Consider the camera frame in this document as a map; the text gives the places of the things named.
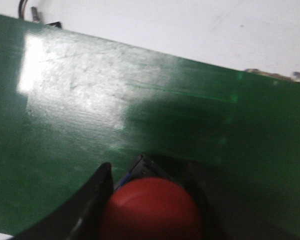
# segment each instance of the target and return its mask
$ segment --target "cable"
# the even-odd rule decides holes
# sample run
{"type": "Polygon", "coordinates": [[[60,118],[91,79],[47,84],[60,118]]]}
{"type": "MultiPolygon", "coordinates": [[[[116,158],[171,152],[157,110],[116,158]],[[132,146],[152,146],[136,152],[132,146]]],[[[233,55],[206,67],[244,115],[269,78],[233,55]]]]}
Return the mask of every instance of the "cable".
{"type": "Polygon", "coordinates": [[[26,4],[28,0],[20,0],[19,8],[18,8],[18,16],[20,19],[25,19],[25,10],[26,10],[26,4]]]}

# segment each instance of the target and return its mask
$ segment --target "green surface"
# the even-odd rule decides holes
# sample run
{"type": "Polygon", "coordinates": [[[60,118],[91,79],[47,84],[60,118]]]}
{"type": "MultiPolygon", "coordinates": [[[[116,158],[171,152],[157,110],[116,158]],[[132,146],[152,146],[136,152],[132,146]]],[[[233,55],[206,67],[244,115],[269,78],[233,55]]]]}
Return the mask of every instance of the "green surface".
{"type": "Polygon", "coordinates": [[[0,232],[141,153],[204,163],[300,235],[299,83],[0,16],[0,232]]]}

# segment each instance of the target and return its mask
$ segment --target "glossy green surface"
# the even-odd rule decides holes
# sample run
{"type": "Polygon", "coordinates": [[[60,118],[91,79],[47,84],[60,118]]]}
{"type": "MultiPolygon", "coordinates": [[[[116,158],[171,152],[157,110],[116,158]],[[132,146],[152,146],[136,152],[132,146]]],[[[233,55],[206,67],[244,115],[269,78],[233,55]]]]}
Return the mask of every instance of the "glossy green surface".
{"type": "Polygon", "coordinates": [[[0,16],[0,232],[141,153],[204,163],[300,235],[299,83],[0,16]]]}

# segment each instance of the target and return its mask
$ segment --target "green board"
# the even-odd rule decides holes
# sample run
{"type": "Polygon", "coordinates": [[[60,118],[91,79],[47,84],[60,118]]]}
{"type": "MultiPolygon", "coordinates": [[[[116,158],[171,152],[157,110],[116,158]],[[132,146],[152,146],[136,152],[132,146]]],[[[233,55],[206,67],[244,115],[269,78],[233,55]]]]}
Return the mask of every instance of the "green board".
{"type": "Polygon", "coordinates": [[[200,161],[300,236],[300,83],[0,16],[0,232],[144,153],[200,161]]]}

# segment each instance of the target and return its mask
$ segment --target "red ball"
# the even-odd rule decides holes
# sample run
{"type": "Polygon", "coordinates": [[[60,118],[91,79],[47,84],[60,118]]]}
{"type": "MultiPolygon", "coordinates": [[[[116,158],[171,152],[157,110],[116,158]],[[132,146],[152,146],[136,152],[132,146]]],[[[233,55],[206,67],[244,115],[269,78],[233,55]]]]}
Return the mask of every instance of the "red ball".
{"type": "Polygon", "coordinates": [[[157,177],[133,180],[103,209],[100,240],[202,240],[202,219],[192,197],[157,177]]]}

